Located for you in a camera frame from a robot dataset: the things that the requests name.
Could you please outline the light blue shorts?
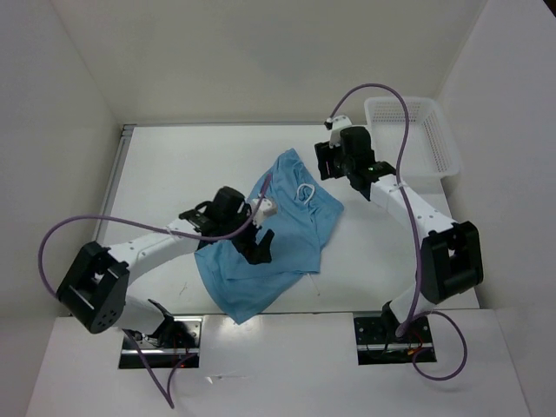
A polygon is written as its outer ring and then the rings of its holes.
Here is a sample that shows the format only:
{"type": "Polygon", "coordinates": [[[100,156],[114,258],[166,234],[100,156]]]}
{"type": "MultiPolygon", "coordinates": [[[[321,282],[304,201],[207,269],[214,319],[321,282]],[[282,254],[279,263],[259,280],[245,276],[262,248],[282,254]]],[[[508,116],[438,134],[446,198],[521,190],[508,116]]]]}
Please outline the light blue shorts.
{"type": "Polygon", "coordinates": [[[202,282],[217,307],[242,324],[268,308],[304,275],[321,270],[327,246],[344,206],[311,176],[295,149],[281,153],[268,170],[266,197],[277,214],[262,225],[271,230],[271,262],[249,264],[232,242],[218,241],[195,253],[202,282]]]}

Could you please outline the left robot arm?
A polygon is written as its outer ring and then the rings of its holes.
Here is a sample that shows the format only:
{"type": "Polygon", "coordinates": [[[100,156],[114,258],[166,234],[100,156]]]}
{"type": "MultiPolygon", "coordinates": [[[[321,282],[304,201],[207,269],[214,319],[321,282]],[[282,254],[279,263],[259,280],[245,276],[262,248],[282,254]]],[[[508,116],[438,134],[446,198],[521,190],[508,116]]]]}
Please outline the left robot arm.
{"type": "Polygon", "coordinates": [[[222,187],[212,200],[182,212],[164,228],[109,247],[98,242],[82,246],[56,298],[91,334],[118,327],[141,334],[154,347],[166,346],[186,328],[160,302],[129,295],[129,286],[179,256],[220,242],[231,244],[250,265],[271,262],[274,233],[257,234],[277,211],[277,204],[262,195],[248,201],[239,191],[222,187]]]}

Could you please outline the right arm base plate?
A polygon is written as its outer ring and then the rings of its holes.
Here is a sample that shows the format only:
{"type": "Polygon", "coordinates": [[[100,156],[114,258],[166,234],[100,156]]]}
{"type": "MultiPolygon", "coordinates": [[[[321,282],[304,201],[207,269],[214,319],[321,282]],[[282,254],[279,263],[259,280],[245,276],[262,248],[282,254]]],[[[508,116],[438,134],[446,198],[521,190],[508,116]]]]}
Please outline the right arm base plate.
{"type": "Polygon", "coordinates": [[[415,320],[400,339],[389,334],[378,312],[355,314],[354,337],[360,366],[436,362],[427,318],[415,320]]]}

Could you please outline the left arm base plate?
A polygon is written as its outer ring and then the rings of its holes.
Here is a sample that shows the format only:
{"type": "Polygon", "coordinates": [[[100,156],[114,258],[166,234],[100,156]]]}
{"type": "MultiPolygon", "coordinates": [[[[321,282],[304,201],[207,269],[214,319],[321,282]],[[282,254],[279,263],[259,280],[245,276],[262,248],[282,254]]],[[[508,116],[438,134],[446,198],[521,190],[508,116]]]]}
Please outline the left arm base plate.
{"type": "Polygon", "coordinates": [[[198,368],[203,318],[201,316],[177,316],[179,328],[164,342],[138,332],[124,335],[118,363],[119,369],[144,368],[135,344],[141,349],[146,362],[153,369],[198,368]]]}

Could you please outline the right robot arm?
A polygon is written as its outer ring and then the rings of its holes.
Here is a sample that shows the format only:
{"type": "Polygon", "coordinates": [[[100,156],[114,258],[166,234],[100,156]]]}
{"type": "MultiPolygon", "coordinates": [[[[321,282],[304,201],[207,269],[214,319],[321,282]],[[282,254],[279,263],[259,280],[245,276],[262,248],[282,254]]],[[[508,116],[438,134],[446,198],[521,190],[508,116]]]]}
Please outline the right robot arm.
{"type": "Polygon", "coordinates": [[[408,228],[417,244],[414,284],[381,311],[381,332],[388,340],[403,340],[418,315],[483,282],[476,226],[438,212],[396,176],[394,166],[378,161],[367,128],[336,130],[329,141],[315,144],[314,150],[322,180],[346,177],[367,201],[408,228]]]}

